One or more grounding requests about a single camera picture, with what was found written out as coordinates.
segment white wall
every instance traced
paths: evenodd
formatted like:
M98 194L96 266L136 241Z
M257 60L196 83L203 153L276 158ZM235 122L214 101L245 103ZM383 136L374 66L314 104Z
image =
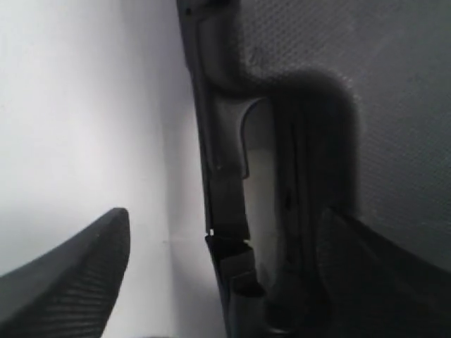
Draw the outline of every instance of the white wall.
M175 0L0 1L0 159L0 274L125 206L104 336L221 336Z

